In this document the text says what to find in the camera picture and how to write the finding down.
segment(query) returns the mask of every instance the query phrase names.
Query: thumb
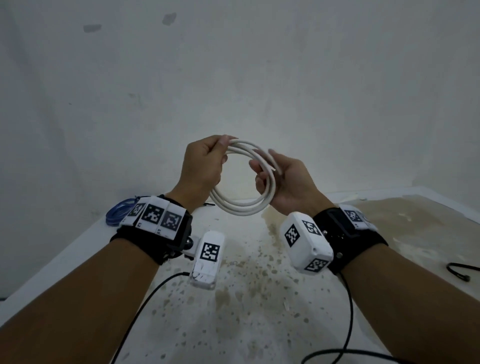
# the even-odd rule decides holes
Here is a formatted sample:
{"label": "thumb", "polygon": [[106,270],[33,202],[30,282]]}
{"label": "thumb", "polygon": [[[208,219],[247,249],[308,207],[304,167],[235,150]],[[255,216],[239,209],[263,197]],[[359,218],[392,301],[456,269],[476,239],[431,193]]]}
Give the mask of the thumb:
{"label": "thumb", "polygon": [[221,159],[227,152],[227,148],[230,145],[230,137],[228,135],[222,135],[217,143],[212,148],[210,154],[217,156]]}
{"label": "thumb", "polygon": [[282,172],[284,172],[295,161],[294,158],[284,156],[283,154],[277,153],[273,149],[269,149],[268,152],[273,157],[275,162],[277,162],[278,166],[282,169]]}

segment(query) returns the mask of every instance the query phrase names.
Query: black wire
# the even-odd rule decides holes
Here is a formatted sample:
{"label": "black wire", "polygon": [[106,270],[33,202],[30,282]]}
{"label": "black wire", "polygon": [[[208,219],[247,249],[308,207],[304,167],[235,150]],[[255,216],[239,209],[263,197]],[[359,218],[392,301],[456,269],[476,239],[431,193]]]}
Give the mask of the black wire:
{"label": "black wire", "polygon": [[397,358],[394,358],[393,356],[386,355],[386,354],[381,354],[379,352],[371,352],[369,350],[358,350],[358,349],[326,349],[326,350],[320,350],[318,352],[313,352],[313,353],[307,355],[305,358],[303,358],[301,364],[304,364],[307,360],[310,360],[314,356],[325,355],[325,354],[333,354],[335,352],[339,352],[341,354],[357,354],[357,355],[374,356],[376,358],[381,358],[381,359],[389,360],[391,362],[400,363],[400,364],[415,364],[415,363],[410,362],[408,360],[397,359]]}
{"label": "black wire", "polygon": [[350,288],[348,287],[348,284],[347,284],[347,280],[345,279],[342,273],[339,272],[339,275],[342,278],[343,282],[345,283],[345,289],[347,290],[347,294],[348,294],[348,302],[350,303],[350,325],[348,327],[348,334],[347,334],[347,339],[345,340],[345,344],[343,345],[342,349],[326,349],[326,350],[320,350],[320,351],[308,354],[306,357],[302,359],[301,364],[305,364],[308,360],[310,360],[315,356],[333,354],[335,352],[338,353],[338,356],[335,358],[335,360],[333,360],[332,364],[337,363],[341,359],[343,354],[367,355],[367,356],[374,356],[376,358],[381,358],[381,359],[385,359],[391,362],[396,362],[401,364],[414,364],[413,362],[410,362],[408,360],[397,359],[391,355],[381,354],[379,352],[371,352],[369,350],[347,349],[347,345],[348,345],[348,342],[350,341],[350,336],[352,335],[352,328],[353,328],[353,300],[352,300],[352,294],[350,292]]}
{"label": "black wire", "polygon": [[[348,334],[347,339],[345,340],[345,344],[343,344],[343,350],[345,350],[350,342],[350,337],[352,336],[352,329],[353,329],[353,302],[352,302],[352,294],[350,293],[350,288],[348,287],[347,280],[343,276],[341,272],[338,275],[342,278],[342,281],[345,283],[345,289],[347,290],[348,294],[348,302],[350,303],[350,325],[348,327]],[[338,354],[335,360],[332,361],[332,364],[338,363],[338,361],[342,358],[344,352]]]}
{"label": "black wire", "polygon": [[461,263],[448,263],[447,264],[447,270],[452,273],[453,275],[457,276],[461,280],[464,280],[465,282],[470,282],[470,276],[466,274],[460,274],[457,271],[451,269],[450,267],[459,267],[459,268],[467,268],[467,269],[472,269],[472,270],[477,270],[480,272],[480,268],[474,267],[474,266],[468,266],[466,264],[461,264]]}
{"label": "black wire", "polygon": [[152,298],[152,296],[155,294],[156,291],[158,291],[165,283],[167,283],[169,280],[171,280],[172,278],[175,278],[175,277],[178,277],[178,276],[189,276],[190,273],[187,273],[187,272],[181,272],[181,273],[177,273],[177,274],[174,274],[173,276],[170,276],[168,277],[166,280],[164,280],[162,283],[160,283],[153,291],[152,293],[149,294],[149,296],[147,297],[147,299],[144,301],[144,303],[140,306],[140,308],[138,309],[137,311],[137,314],[135,315],[135,317],[133,318],[132,322],[130,323],[130,326],[128,326],[128,329],[127,329],[127,332],[125,332],[125,335],[123,335],[123,339],[121,340],[121,343],[119,345],[119,348],[117,349],[115,355],[113,356],[113,359],[112,361],[110,362],[110,364],[114,364],[115,361],[117,360],[118,358],[118,355],[120,354],[120,350],[122,349],[123,347],[123,344],[125,343],[125,340],[127,339],[127,336],[128,334],[130,333],[130,330],[132,329],[133,327],[133,324],[135,323],[135,321],[137,320],[138,316],[140,315],[140,313],[142,312],[142,310],[144,309],[144,307],[146,306],[146,304],[148,303],[148,301],[150,300],[150,298]]}

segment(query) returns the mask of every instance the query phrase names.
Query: blue cable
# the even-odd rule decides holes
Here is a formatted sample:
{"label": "blue cable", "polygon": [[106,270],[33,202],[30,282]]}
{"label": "blue cable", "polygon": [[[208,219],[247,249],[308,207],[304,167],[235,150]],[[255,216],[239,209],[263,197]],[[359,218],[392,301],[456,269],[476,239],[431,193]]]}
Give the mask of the blue cable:
{"label": "blue cable", "polygon": [[112,207],[105,215],[105,222],[107,225],[118,226],[120,221],[127,216],[139,199],[139,197],[127,198]]}

